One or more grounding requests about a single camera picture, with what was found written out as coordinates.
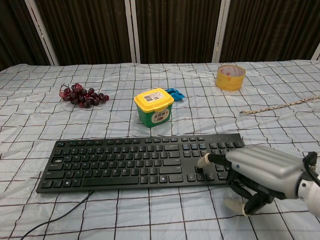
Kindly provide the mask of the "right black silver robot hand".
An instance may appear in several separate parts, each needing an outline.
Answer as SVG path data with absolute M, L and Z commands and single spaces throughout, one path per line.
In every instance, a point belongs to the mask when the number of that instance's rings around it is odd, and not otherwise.
M 203 169 L 213 164 L 229 168 L 228 186 L 247 199 L 246 203 L 224 200 L 225 206 L 237 214 L 250 216 L 275 198 L 299 198 L 303 161 L 296 156 L 266 146 L 246 146 L 225 155 L 206 153 L 196 166 Z

